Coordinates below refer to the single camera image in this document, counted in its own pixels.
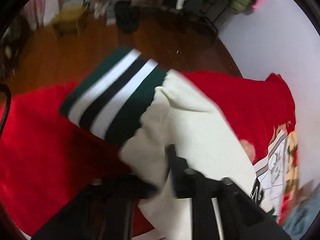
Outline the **white grid-pattern bed sheet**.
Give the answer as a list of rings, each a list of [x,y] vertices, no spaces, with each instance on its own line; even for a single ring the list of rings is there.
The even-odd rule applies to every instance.
[[[278,224],[295,206],[299,191],[298,135],[280,131],[268,147],[268,154],[253,166],[265,198]]]

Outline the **green and white varsity jacket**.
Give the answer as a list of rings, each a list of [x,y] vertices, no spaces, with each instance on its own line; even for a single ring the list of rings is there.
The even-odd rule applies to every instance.
[[[139,203],[152,229],[138,239],[191,239],[188,199],[176,199],[165,153],[212,179],[232,178],[269,215],[274,214],[253,165],[216,103],[175,70],[162,70],[135,49],[120,48],[67,96],[60,113],[96,137],[120,146],[134,174],[155,186]]]

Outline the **blue denim garment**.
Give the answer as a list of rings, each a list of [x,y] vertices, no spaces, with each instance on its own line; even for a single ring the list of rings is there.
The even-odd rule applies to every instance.
[[[319,239],[319,184],[291,211],[282,228],[291,239]]]

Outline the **red plush blanket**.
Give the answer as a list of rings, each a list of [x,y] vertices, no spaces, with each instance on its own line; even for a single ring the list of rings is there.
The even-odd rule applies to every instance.
[[[295,128],[295,103],[280,75],[254,81],[215,72],[184,73],[223,111],[251,162],[283,129]],[[95,178],[122,169],[121,136],[130,138],[133,114],[148,106],[137,98],[112,131],[97,138],[62,116],[58,109],[75,81],[16,95],[1,137],[1,202],[10,218],[32,236]]]

